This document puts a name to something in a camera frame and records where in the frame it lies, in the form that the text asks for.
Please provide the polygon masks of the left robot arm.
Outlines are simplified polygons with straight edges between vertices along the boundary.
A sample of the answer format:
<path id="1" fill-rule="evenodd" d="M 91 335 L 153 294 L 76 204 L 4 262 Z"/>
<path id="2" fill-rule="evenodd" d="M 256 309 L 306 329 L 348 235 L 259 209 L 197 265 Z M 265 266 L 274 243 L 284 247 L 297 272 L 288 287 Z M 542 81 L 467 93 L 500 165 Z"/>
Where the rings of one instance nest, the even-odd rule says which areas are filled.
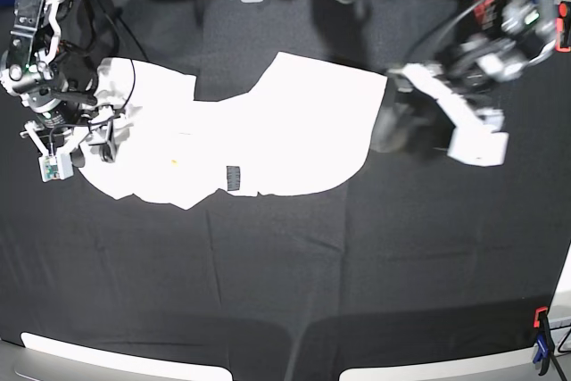
<path id="1" fill-rule="evenodd" d="M 437 40 L 468 16 L 478 31 L 450 49 L 442 62 L 408 62 L 389 74 L 403 91 L 429 96 L 451 121 L 447 154 L 477 167 L 504 163 L 509 135 L 504 113 L 478 106 L 476 97 L 498 84 L 518 79 L 556 49 L 555 0 L 476 0 L 440 30 Z"/>

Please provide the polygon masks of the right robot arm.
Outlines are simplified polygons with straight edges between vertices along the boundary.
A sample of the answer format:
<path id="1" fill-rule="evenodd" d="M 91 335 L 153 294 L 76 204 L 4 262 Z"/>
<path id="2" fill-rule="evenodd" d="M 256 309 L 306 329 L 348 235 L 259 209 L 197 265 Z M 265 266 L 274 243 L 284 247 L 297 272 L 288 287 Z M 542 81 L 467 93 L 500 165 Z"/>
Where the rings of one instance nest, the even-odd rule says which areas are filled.
<path id="1" fill-rule="evenodd" d="M 14 0 L 1 88 L 33 113 L 20 136 L 42 166 L 79 167 L 89 149 L 104 163 L 118 157 L 127 103 L 99 94 L 95 14 L 102 9 L 98 0 Z"/>

